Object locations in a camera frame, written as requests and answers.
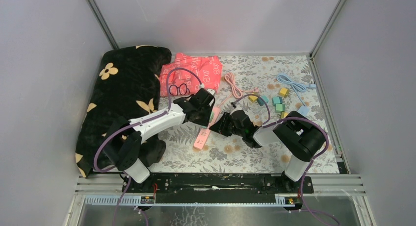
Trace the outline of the yellow USB charger plug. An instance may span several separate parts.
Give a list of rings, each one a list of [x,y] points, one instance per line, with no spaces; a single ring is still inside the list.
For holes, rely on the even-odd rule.
[[[258,100],[258,96],[257,96],[257,95],[249,95],[249,96],[248,96],[248,99],[249,99],[251,102],[257,102],[257,100]]]

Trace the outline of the teal USB charger plug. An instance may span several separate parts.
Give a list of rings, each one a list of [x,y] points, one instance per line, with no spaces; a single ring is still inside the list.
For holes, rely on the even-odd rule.
[[[269,99],[267,96],[259,96],[257,99],[257,103],[260,106],[264,106],[265,104],[268,104],[268,102],[269,102]]]

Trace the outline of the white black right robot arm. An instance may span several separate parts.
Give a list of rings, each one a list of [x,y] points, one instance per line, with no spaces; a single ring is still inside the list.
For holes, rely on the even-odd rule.
[[[243,110],[237,109],[232,113],[225,112],[209,130],[226,137],[240,136],[247,146],[256,149],[282,142],[292,153],[281,180],[282,188],[289,193],[301,186],[302,175],[317,151],[328,141],[328,135],[320,126],[297,111],[291,111],[275,123],[256,126]]]

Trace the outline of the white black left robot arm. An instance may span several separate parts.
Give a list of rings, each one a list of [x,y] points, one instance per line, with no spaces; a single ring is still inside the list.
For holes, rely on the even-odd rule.
[[[96,156],[104,152],[117,170],[133,179],[138,191],[147,192],[152,187],[152,179],[149,169],[139,158],[141,145],[154,135],[186,122],[207,127],[214,104],[214,95],[201,88],[196,94],[169,99],[166,108],[150,115],[116,119]]]

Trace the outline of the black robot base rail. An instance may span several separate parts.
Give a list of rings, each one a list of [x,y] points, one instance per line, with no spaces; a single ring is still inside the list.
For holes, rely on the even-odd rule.
[[[128,193],[173,193],[180,190],[253,190],[257,193],[314,193],[312,179],[292,181],[282,174],[213,174],[213,173],[151,173],[142,183],[128,184],[123,179],[122,190]]]

